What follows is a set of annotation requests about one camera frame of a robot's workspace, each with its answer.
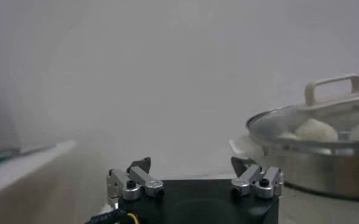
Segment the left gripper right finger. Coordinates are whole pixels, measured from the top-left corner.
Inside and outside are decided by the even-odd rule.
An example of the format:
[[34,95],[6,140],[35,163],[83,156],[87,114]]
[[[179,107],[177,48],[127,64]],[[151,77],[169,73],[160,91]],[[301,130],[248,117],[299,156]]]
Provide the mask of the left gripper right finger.
[[231,164],[236,178],[231,180],[233,198],[255,194],[262,199],[283,195],[283,172],[278,167],[264,169],[249,158],[232,156]]

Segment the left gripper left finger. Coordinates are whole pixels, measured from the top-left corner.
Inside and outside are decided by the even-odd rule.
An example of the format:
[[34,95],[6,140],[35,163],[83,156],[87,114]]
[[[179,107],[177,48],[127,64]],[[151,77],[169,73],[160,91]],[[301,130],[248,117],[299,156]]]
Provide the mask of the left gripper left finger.
[[141,190],[150,198],[162,198],[165,187],[162,180],[152,177],[149,172],[152,160],[150,157],[133,161],[126,170],[110,169],[107,178],[107,200],[137,200]]

